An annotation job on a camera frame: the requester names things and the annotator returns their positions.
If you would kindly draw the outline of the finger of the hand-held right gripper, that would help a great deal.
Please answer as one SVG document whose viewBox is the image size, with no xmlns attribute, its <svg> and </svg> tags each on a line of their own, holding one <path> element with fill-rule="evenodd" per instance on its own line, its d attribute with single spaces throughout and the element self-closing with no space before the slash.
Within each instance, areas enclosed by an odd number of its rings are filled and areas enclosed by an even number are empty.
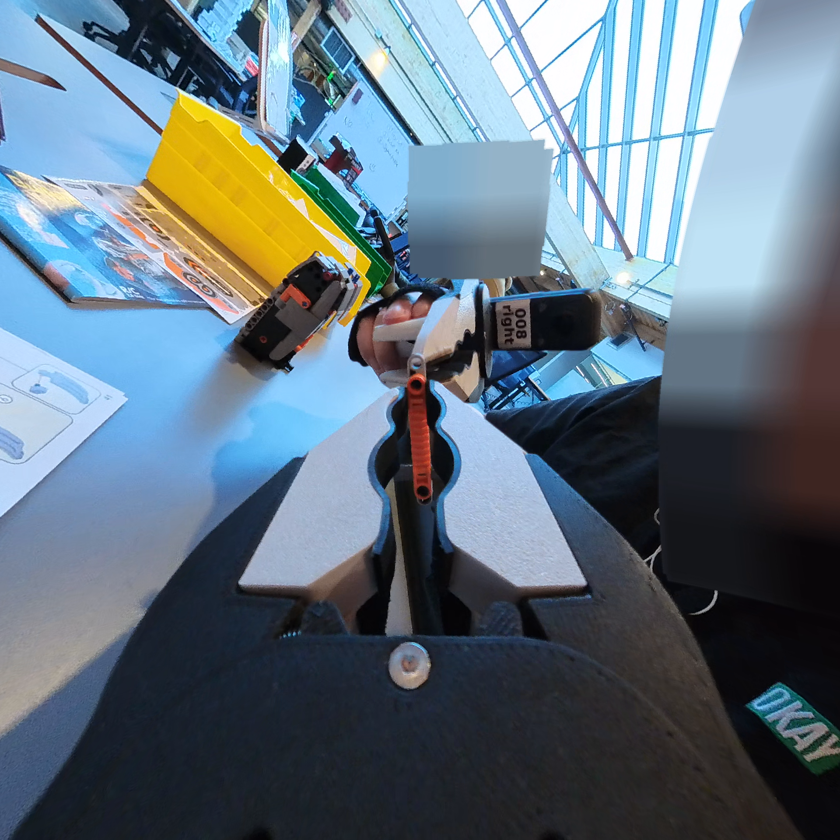
<svg viewBox="0 0 840 840">
<path fill-rule="evenodd" d="M 478 354 L 455 354 L 429 364 L 429 379 L 440 383 L 465 403 L 478 403 L 484 391 L 482 358 Z"/>
<path fill-rule="evenodd" d="M 437 299 L 418 333 L 418 355 L 426 368 L 443 364 L 461 351 L 466 335 L 476 332 L 477 280 L 464 281 L 460 291 Z"/>
</svg>

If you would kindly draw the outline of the person's right hand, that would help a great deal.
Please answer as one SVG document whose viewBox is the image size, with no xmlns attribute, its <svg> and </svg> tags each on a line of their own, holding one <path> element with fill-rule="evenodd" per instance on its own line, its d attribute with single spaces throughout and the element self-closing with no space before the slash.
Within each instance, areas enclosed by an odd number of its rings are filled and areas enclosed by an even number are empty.
<svg viewBox="0 0 840 840">
<path fill-rule="evenodd" d="M 349 357 L 366 367 L 371 375 L 383 384 L 382 376 L 388 371 L 406 371 L 406 356 L 399 342 L 375 341 L 375 328 L 424 318 L 437 293 L 409 291 L 387 301 L 378 301 L 361 309 L 353 321 L 348 340 Z"/>
</svg>

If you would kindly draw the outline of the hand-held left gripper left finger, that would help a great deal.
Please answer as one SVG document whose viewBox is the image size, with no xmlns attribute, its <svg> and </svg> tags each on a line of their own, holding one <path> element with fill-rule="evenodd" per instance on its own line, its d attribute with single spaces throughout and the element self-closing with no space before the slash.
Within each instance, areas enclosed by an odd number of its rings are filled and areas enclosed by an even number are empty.
<svg viewBox="0 0 840 840">
<path fill-rule="evenodd" d="M 244 592 L 329 601 L 352 632 L 382 630 L 395 538 L 387 479 L 371 464 L 397 399 L 387 391 L 304 458 L 238 581 Z"/>
</svg>

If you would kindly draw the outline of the sticker sheet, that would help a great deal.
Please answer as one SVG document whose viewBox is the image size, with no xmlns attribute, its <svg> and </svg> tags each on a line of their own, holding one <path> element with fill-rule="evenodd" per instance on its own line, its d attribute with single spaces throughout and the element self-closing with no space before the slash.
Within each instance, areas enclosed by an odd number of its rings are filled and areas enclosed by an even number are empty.
<svg viewBox="0 0 840 840">
<path fill-rule="evenodd" d="M 250 317 L 270 296 L 270 282 L 231 256 L 149 184 L 49 180 L 116 224 L 226 323 Z"/>
</svg>

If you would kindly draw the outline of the green plastic bin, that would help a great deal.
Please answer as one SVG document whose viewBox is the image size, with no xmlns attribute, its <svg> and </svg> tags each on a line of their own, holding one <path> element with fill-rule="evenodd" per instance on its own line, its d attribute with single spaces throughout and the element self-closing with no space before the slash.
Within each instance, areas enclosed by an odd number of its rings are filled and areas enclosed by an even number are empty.
<svg viewBox="0 0 840 840">
<path fill-rule="evenodd" d="M 378 293 L 388 281 L 392 269 L 359 233 L 356 227 L 360 220 L 358 210 L 345 200 L 341 191 L 336 190 L 331 181 L 324 178 L 316 167 L 310 168 L 304 175 L 291 171 L 290 177 L 350 237 L 357 249 L 369 258 L 371 265 L 365 275 L 371 283 L 371 294 Z"/>
</svg>

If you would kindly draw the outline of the orange toy beam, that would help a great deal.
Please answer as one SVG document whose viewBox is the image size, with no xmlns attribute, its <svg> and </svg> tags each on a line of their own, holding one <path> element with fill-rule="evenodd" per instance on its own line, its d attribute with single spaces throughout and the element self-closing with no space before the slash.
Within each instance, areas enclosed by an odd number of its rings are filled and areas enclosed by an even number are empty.
<svg viewBox="0 0 840 840">
<path fill-rule="evenodd" d="M 432 478 L 431 443 L 427 420 L 427 381 L 409 377 L 406 384 L 407 421 L 411 439 L 413 475 L 428 473 Z"/>
</svg>

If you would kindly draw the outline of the toy car model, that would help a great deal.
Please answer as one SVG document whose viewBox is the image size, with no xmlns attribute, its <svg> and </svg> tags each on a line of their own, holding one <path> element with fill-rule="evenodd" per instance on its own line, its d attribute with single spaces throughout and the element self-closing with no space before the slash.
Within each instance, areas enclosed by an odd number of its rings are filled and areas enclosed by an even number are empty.
<svg viewBox="0 0 840 840">
<path fill-rule="evenodd" d="M 256 360 L 290 372 L 312 335 L 331 317 L 348 315 L 370 286 L 350 263 L 316 251 L 271 292 L 235 341 Z"/>
</svg>

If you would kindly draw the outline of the large tilted board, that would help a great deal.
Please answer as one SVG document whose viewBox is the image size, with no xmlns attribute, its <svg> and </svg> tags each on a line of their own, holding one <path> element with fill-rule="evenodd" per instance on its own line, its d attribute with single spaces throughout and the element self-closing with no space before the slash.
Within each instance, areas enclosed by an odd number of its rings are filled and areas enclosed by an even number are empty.
<svg viewBox="0 0 840 840">
<path fill-rule="evenodd" d="M 257 120 L 264 133 L 282 143 L 289 142 L 291 124 L 291 55 L 287 2 L 267 1 L 266 20 L 260 26 Z"/>
</svg>

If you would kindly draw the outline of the green clothing label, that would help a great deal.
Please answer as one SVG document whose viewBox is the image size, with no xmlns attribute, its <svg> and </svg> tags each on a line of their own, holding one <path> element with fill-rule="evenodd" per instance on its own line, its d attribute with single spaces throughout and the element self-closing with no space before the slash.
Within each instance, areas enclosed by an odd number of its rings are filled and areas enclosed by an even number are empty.
<svg viewBox="0 0 840 840">
<path fill-rule="evenodd" d="M 814 775 L 838 768 L 838 727 L 787 685 L 777 682 L 746 708 Z"/>
</svg>

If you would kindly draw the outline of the blue manual booklet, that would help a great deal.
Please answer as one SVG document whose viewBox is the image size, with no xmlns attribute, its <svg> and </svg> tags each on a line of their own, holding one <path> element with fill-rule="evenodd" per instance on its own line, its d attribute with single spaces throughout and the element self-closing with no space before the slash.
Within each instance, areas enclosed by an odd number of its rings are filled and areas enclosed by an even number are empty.
<svg viewBox="0 0 840 840">
<path fill-rule="evenodd" d="M 68 302 L 208 308 L 61 187 L 4 166 L 1 173 L 2 236 Z"/>
</svg>

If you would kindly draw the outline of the open instruction booklet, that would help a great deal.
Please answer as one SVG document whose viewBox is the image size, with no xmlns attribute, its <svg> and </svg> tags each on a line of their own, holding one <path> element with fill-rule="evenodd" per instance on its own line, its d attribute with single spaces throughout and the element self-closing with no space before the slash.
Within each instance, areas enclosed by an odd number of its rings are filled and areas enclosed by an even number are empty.
<svg viewBox="0 0 840 840">
<path fill-rule="evenodd" d="M 1 331 L 1 513 L 121 405 L 125 394 Z"/>
</svg>

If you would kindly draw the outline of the yellow plastic bin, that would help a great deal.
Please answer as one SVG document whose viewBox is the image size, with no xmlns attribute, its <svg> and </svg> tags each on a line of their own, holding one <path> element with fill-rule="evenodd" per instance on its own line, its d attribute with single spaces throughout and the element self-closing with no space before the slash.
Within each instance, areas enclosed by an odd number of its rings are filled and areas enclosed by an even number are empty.
<svg viewBox="0 0 840 840">
<path fill-rule="evenodd" d="M 351 264 L 361 293 L 339 322 L 361 307 L 371 260 L 236 122 L 203 102 L 178 94 L 146 179 L 272 287 L 315 251 Z"/>
</svg>

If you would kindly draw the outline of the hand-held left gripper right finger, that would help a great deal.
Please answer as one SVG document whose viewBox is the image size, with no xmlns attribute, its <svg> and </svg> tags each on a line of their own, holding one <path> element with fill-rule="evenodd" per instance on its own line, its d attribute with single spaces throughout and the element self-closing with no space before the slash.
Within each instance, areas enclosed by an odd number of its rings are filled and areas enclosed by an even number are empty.
<svg viewBox="0 0 840 840">
<path fill-rule="evenodd" d="M 586 594 L 525 452 L 444 387 L 428 399 L 444 624 L 476 629 L 494 602 Z"/>
</svg>

